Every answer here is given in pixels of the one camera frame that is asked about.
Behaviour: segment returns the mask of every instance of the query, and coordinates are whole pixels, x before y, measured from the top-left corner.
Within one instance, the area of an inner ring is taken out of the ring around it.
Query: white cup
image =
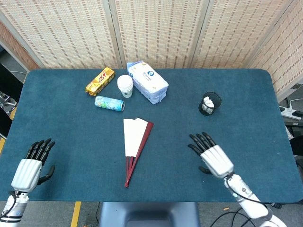
[[[118,78],[117,85],[125,98],[130,98],[133,94],[133,79],[128,75],[122,75]]]

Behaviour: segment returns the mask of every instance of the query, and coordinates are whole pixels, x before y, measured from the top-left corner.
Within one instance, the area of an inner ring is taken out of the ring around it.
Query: yellow snack wrapper
[[[88,92],[90,96],[96,96],[114,78],[114,76],[115,72],[109,67],[106,67],[86,86],[85,92]]]

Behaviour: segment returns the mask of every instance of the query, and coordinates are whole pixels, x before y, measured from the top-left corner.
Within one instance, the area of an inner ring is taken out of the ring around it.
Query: blue can
[[[124,110],[125,103],[122,100],[97,96],[95,98],[95,106],[122,112]]]

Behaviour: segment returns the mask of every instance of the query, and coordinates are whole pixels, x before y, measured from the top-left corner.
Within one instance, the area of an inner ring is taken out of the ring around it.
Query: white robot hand
[[[286,225],[272,211],[260,202],[257,196],[245,184],[239,175],[234,174],[233,163],[227,157],[220,146],[216,145],[213,139],[205,132],[202,135],[189,135],[197,147],[189,144],[205,162],[208,169],[200,166],[199,169],[205,174],[212,174],[215,177],[224,179],[224,185],[230,190],[236,201],[250,218],[263,218],[266,220],[261,227],[286,227]]]
[[[0,227],[18,226],[28,203],[27,194],[52,177],[55,166],[51,166],[46,176],[40,177],[48,153],[55,145],[54,141],[50,141],[51,139],[35,142],[26,157],[20,161],[11,183],[14,191],[9,192],[10,197],[0,215]]]

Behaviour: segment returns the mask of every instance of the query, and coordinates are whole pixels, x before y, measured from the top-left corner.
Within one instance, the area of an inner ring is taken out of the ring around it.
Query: blue table
[[[115,79],[100,95],[123,99]],[[35,70],[29,73],[0,157],[0,200],[6,200],[19,161],[34,141],[56,141],[43,172],[52,179],[29,196],[48,201],[234,201],[223,180],[198,170],[202,160],[187,147],[189,134],[208,132],[235,172],[264,202],[296,202],[302,182],[264,70],[157,70],[169,83],[152,105],[138,90],[124,112],[94,106],[85,86],[100,70]],[[215,91],[222,105],[212,116],[198,110]],[[129,188],[125,183],[123,119],[154,123]]]

